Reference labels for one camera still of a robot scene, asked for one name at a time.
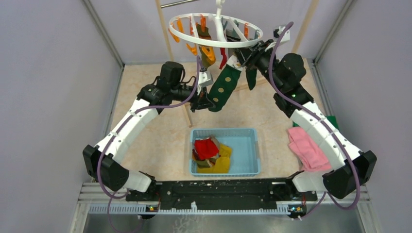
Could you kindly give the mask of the dark green sock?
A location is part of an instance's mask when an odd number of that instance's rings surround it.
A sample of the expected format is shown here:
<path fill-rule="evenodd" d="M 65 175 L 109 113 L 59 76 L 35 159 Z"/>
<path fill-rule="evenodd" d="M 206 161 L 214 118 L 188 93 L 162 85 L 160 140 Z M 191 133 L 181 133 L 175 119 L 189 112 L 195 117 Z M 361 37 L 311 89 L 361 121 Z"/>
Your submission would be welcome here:
<path fill-rule="evenodd" d="M 218 112 L 227 104 L 237 87 L 242 70 L 238 58 L 232 55 L 208 93 L 208 98 L 213 103 L 213 106 L 209 107 L 209 111 Z"/>
<path fill-rule="evenodd" d="M 246 68 L 246 80 L 248 89 L 253 90 L 257 84 L 257 69 L 255 67 Z"/>

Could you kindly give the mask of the red striped sock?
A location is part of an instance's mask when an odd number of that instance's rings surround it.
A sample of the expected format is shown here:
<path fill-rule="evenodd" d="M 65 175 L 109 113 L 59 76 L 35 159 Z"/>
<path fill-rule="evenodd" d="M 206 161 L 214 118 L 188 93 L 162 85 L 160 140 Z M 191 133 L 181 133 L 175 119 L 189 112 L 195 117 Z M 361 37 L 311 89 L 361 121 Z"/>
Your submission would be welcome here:
<path fill-rule="evenodd" d="M 220 54 L 222 56 L 222 59 L 221 59 L 220 65 L 219 65 L 219 69 L 222 70 L 225 67 L 226 63 L 227 63 L 226 49 L 225 48 L 220 48 Z"/>

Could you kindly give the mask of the white round sock hanger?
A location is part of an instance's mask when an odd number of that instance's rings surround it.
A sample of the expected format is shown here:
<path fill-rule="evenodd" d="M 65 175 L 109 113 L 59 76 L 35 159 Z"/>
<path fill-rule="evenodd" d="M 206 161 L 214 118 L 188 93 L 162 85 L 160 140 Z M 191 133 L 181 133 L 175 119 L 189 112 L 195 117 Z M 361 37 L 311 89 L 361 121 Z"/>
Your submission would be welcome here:
<path fill-rule="evenodd" d="M 193 26 L 192 26 L 192 29 L 193 29 L 192 32 L 197 31 L 197 32 L 198 32 L 198 36 L 200 36 L 200 38 L 198 38 L 198 39 L 205 39 L 205 40 L 203 40 L 203 42 L 201 42 L 201 40 L 195 41 L 195 40 L 193 40 L 195 37 L 188 36 L 188 37 L 186 37 L 185 39 L 183 39 L 183 41 L 186 41 L 186 42 L 192 43 L 192 44 L 196 43 L 196 44 L 198 44 L 198 45 L 200 45 L 200 46 L 209 46 L 209 47 L 216 47 L 216 48 L 225 48 L 226 46 L 224 46 L 224 45 L 222 45 L 222 44 L 221 44 L 221 45 L 218 45 L 217 43 L 215 44 L 215 43 L 213 43 L 213 42 L 211 41 L 211 40 L 216 40 L 216 39 L 217 39 L 217 37 L 216 37 L 216 29 L 215 29 L 214 23 L 211 22 L 211 21 L 209 21 L 206 17 L 205 17 L 205 18 L 202 18 L 202 19 L 205 20 L 205 24 L 207 24 L 207 26 L 204 27 L 204 30 L 202 29 L 202 25 L 201 25 L 201 22 L 200 22 L 201 19 L 198 18 L 198 17 L 196 17 L 196 18 L 195 18 L 195 22 L 192 23 L 192 24 L 193 24 Z M 216 26 L 222 26 L 222 23 L 223 23 L 222 20 L 217 19 L 215 22 L 216 22 Z M 183 34 L 183 35 L 178 35 L 178 37 L 184 38 L 185 34 L 186 34 L 186 35 L 190 35 L 190 27 L 191 27 L 191 24 L 190 24 L 190 22 L 189 22 L 189 18 L 188 18 L 188 17 L 182 18 L 179 23 L 181 23 L 181 25 L 179 25 L 180 27 L 183 26 L 183 29 L 181 29 L 181 30 L 184 30 L 184 34 Z M 237 37 L 236 34 L 241 35 L 242 33 L 236 33 L 236 32 L 234 32 L 234 31 L 232 31 L 231 29 L 229 29 L 229 28 L 232 28 L 232 27 L 230 27 L 231 25 L 229 25 L 229 22 L 227 21 L 226 23 L 227 23 L 226 26 L 227 26 L 227 28 L 228 28 L 228 30 L 225 31 L 225 32 L 227 33 L 227 36 L 226 36 L 227 40 L 224 39 L 224 36 L 223 36 L 223 39 L 221 39 L 221 40 L 222 40 L 222 41 L 225 41 L 225 42 L 240 42 L 240 38 Z M 173 27 L 174 27 L 175 29 L 177 29 L 178 26 L 176 25 L 176 22 L 174 23 Z M 252 39 L 254 39 L 254 36 L 256 36 L 256 35 L 254 35 L 254 34 L 255 34 L 254 30 L 251 30 L 251 29 L 249 28 L 249 33 L 251 34 L 250 37 L 251 37 Z M 251 47 L 251 46 L 255 45 L 258 41 L 254 41 L 254 42 L 253 42 L 252 40 L 244 39 L 243 42 L 246 42 L 246 43 L 242 43 L 242 45 L 230 43 L 227 47 L 229 47 L 229 46 L 230 46 L 230 47 L 234 47 L 234 48 Z"/>

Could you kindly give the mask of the olive striped sock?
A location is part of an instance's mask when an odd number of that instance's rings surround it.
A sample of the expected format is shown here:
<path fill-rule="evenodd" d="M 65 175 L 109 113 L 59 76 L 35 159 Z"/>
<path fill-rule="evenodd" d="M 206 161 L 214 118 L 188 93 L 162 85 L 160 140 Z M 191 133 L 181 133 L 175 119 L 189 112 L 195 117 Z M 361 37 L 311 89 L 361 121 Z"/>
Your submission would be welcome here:
<path fill-rule="evenodd" d="M 211 158 L 201 160 L 196 149 L 192 149 L 192 160 L 197 164 L 198 168 L 210 168 L 215 165 L 217 157 L 213 156 Z"/>

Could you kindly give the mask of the yellow sock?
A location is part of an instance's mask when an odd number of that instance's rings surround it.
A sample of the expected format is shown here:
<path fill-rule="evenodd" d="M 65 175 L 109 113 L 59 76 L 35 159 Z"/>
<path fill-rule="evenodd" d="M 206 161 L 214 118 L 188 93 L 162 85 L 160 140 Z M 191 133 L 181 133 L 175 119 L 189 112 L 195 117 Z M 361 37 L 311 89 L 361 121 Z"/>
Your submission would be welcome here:
<path fill-rule="evenodd" d="M 197 172 L 200 174 L 212 174 L 212 175 L 217 175 L 217 174 L 226 174 L 229 172 L 230 169 L 230 164 L 231 164 L 231 155 L 232 155 L 233 150 L 224 145 L 220 144 L 220 150 L 219 150 L 219 157 L 217 158 L 214 166 L 212 167 L 206 167 L 206 168 L 197 168 Z"/>

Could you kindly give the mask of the light blue plastic basket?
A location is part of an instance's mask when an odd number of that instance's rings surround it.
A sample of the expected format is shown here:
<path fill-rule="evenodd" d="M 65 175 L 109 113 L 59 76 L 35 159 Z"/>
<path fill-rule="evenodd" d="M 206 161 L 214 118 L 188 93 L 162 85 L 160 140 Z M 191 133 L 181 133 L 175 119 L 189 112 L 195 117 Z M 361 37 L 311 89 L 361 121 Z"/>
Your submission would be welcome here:
<path fill-rule="evenodd" d="M 195 140 L 213 135 L 217 140 L 232 149 L 230 167 L 227 173 L 201 173 L 192 158 L 189 158 L 189 173 L 194 177 L 253 177 L 261 172 L 258 148 L 258 135 L 253 128 L 212 128 L 193 129 L 189 137 L 189 148 Z"/>

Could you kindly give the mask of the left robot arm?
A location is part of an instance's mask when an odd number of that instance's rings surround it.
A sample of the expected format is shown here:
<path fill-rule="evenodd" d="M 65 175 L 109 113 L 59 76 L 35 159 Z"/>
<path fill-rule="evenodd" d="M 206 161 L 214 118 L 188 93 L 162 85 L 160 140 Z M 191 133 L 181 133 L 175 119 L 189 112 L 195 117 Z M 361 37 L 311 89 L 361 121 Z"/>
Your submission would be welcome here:
<path fill-rule="evenodd" d="M 108 196 L 114 197 L 115 192 L 125 188 L 137 191 L 143 200 L 154 198 L 154 177 L 141 171 L 130 171 L 121 163 L 137 136 L 164 109 L 185 103 L 190 103 L 194 110 L 208 107 L 207 86 L 213 84 L 210 72 L 198 61 L 196 76 L 184 81 L 185 74 L 180 63 L 164 63 L 160 74 L 139 91 L 132 106 L 114 129 L 96 145 L 87 145 L 83 149 L 88 174 Z"/>

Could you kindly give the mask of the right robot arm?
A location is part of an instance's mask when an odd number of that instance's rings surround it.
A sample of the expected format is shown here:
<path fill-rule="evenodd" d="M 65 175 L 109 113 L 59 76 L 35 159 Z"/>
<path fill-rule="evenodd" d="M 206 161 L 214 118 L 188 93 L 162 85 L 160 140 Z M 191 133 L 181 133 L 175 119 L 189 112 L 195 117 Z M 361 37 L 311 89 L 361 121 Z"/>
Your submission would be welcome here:
<path fill-rule="evenodd" d="M 260 41 L 253 47 L 235 49 L 234 55 L 245 68 L 259 71 L 275 89 L 278 108 L 297 123 L 325 154 L 329 171 L 304 171 L 292 175 L 285 194 L 298 200 L 307 191 L 326 192 L 334 199 L 344 199 L 355 193 L 361 196 L 361 186 L 369 181 L 377 162 L 372 151 L 362 151 L 353 145 L 323 115 L 313 97 L 301 85 L 306 74 L 301 55 L 288 53 L 277 60 L 275 48 Z"/>

